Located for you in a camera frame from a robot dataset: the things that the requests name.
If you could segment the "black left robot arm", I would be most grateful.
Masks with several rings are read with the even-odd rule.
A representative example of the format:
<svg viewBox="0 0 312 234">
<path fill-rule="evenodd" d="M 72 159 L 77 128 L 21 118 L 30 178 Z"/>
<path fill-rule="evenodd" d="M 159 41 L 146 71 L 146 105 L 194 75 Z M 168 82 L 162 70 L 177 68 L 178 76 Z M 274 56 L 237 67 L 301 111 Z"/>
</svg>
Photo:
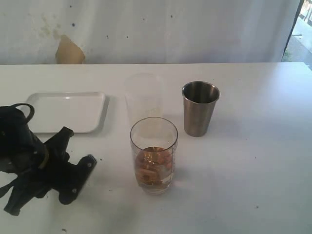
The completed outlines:
<svg viewBox="0 0 312 234">
<path fill-rule="evenodd" d="M 4 210 L 13 216 L 32 198 L 42 198 L 51 189 L 64 195 L 70 184 L 66 149 L 74 132 L 63 127 L 41 142 L 28 127 L 34 114 L 35 108 L 27 103 L 0 108 L 0 170 L 17 175 L 1 187 L 0 195 L 12 191 Z"/>
</svg>

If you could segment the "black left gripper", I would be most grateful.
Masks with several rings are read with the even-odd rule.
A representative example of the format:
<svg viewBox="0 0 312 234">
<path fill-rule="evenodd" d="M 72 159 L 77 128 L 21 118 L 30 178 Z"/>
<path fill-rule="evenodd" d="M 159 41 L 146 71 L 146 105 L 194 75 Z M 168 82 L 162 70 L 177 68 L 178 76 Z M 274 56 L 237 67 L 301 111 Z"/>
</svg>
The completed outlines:
<svg viewBox="0 0 312 234">
<path fill-rule="evenodd" d="M 74 132 L 63 127 L 44 143 L 29 129 L 27 130 L 27 150 L 24 156 L 24 177 L 13 182 L 13 189 L 4 210 L 18 216 L 24 205 L 39 193 L 51 189 L 59 193 L 72 193 L 75 190 L 75 166 L 69 163 L 66 152 L 69 139 Z"/>
</svg>

